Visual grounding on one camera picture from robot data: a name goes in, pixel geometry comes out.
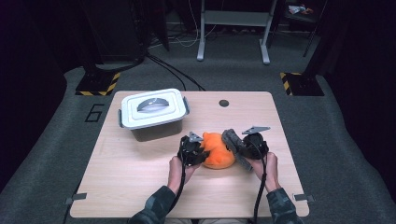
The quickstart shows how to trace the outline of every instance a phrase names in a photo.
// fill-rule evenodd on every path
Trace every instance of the person's left hand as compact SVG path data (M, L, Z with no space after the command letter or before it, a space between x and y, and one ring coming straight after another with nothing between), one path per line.
M201 164L196 164L193 166L186 167L186 177L184 180L184 184L187 184L187 182L189 182L192 174L196 169L200 167L200 165ZM174 156L172 160L169 161L169 176L168 176L167 187L170 190L172 190L175 194L177 194L178 188L180 187L181 173L182 173L181 160L177 156Z

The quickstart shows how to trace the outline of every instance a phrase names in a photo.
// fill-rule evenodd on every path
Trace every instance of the black stand base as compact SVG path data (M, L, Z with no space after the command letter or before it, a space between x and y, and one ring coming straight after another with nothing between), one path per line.
M300 73L281 73L280 77L287 95L293 96L324 96L314 77L305 77Z
M76 95L109 95L119 77L118 71L97 69L95 72L86 72L76 87Z

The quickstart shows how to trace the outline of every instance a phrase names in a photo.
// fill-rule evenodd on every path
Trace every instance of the person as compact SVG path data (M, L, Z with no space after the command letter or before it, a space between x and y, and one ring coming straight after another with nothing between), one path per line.
M270 213L275 224L304 224L297 216L296 208L290 200L286 191L280 186L277 175L277 156L273 152L268 152L264 157L266 161L265 179L266 195L270 207ZM253 167L256 176L262 179L264 167L261 160L248 159L247 161ZM185 184L187 184L194 171L200 167L200 164L186 168ZM145 208L136 213L128 220L129 224L159 224L159 223L191 223L187 219L166 219L166 215L176 198L181 179L181 160L173 157L169 161L169 176L166 186L162 186L146 201ZM200 224L219 224L219 223L246 223L243 220L230 219L206 219L200 220Z

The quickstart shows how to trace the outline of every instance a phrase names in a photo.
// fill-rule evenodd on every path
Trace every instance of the sleeve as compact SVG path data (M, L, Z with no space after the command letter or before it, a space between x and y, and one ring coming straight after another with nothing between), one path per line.
M128 223L164 223L175 197L176 195L172 190L166 186L162 186L146 200L145 208L131 217Z
M275 224L304 224L297 216L296 207L283 188L269 192L267 199Z

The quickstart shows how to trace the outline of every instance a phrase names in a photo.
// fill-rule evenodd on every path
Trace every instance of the table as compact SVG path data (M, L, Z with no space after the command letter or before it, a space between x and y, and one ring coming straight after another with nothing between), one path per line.
M222 133L233 128L242 132L254 126L269 126L262 132L270 151L278 156L279 182L292 198L303 194L286 136L272 95L263 91L183 91L191 112L183 119L183 130L162 139L137 142L131 131L119 126L118 110L126 96L140 91L118 91L110 105L78 193L86 199L74 201L72 217L131 217L143 209L146 199L166 185L169 161L177 154L180 138L190 131ZM222 107L220 100L229 105ZM253 217L260 180L239 163L223 170L202 166L184 187L168 217ZM269 217L263 192L259 217ZM297 214L309 213L306 201L295 202Z
M260 39L260 49L262 51L262 62L270 63L268 50L266 47L268 34L270 33L271 23L274 17L276 1L272 0L269 12L243 12L243 11L217 11L205 10L205 0L201 3L201 38L198 48L197 60L203 61L205 54L205 25L241 25L241 26L261 26L265 27L262 39Z

